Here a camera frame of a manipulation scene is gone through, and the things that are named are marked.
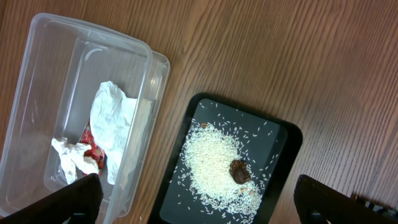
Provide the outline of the black food waste tray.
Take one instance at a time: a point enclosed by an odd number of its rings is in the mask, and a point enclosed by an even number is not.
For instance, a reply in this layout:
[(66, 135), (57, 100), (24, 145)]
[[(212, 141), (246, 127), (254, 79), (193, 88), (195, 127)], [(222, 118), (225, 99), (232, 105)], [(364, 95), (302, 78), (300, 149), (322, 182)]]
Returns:
[[(202, 123), (238, 140), (238, 152), (260, 190), (261, 203), (255, 214), (211, 208), (190, 186), (183, 144)], [(301, 130), (292, 123), (220, 96), (196, 94), (184, 114), (149, 223), (268, 223), (302, 139)]]

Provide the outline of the red snack wrapper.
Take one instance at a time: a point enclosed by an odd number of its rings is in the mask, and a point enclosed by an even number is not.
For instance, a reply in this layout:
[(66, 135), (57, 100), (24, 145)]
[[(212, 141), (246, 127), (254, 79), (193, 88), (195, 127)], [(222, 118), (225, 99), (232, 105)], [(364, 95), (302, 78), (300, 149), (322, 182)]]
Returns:
[(106, 154), (104, 150), (95, 143), (94, 137), (91, 133), (90, 122), (86, 124), (84, 132), (79, 140), (79, 143), (84, 143), (91, 146), (90, 150), (85, 151), (84, 156), (90, 157), (96, 161), (99, 169), (98, 175), (101, 175)]

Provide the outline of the small white tissue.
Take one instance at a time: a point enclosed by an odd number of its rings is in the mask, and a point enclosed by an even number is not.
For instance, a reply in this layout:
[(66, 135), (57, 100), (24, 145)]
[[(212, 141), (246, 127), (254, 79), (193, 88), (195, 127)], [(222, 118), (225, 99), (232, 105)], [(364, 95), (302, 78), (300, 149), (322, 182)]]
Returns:
[(67, 138), (53, 138), (51, 145), (58, 152), (67, 184), (72, 184), (78, 179), (77, 169), (84, 174), (99, 174), (100, 169), (97, 162), (93, 158), (85, 156), (85, 152), (91, 150), (89, 144), (70, 144)]

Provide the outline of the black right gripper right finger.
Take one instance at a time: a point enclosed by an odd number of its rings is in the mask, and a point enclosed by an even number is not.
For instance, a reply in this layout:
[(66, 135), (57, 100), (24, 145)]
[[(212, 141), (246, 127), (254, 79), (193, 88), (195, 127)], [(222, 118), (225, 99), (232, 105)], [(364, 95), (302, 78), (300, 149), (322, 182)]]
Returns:
[(389, 207), (359, 195), (347, 197), (327, 185), (300, 175), (294, 204), (301, 223), (397, 224), (397, 207)]

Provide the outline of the pile of white rice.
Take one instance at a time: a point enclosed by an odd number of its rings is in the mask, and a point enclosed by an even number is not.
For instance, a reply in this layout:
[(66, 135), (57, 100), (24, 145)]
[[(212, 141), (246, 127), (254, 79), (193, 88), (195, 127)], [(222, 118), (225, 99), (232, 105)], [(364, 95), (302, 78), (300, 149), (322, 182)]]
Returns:
[(238, 152), (239, 142), (223, 134), (212, 124), (194, 128), (183, 144), (183, 163), (190, 186), (200, 200), (211, 208), (225, 209), (232, 214), (253, 215), (261, 203), (260, 190), (252, 180), (237, 184), (229, 173), (233, 160), (244, 160)]

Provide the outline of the clear plastic bin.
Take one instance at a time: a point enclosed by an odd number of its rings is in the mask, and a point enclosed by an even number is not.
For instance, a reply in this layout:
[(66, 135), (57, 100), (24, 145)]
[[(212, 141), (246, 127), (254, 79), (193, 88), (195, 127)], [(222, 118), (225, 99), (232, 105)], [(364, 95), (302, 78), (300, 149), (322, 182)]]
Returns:
[(170, 62), (145, 42), (53, 14), (32, 19), (1, 158), (1, 215), (67, 185), (53, 138), (79, 141), (92, 102), (111, 81), (137, 103), (115, 184), (103, 172), (98, 223), (126, 216), (133, 203), (169, 77)]

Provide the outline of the brown food scrap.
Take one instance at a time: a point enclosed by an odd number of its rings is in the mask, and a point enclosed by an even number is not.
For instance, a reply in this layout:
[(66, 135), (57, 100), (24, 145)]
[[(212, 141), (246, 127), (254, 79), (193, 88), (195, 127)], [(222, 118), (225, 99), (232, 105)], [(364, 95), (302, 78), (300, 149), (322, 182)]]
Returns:
[(233, 160), (229, 165), (229, 173), (233, 180), (240, 185), (251, 180), (251, 175), (244, 160)]

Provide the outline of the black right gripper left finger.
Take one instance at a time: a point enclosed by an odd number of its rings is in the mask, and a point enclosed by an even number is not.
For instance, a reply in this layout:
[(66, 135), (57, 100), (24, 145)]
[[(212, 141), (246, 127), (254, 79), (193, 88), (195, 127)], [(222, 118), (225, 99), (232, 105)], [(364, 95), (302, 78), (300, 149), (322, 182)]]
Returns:
[(102, 199), (103, 189), (98, 174), (88, 174), (2, 218), (1, 223), (95, 223)]

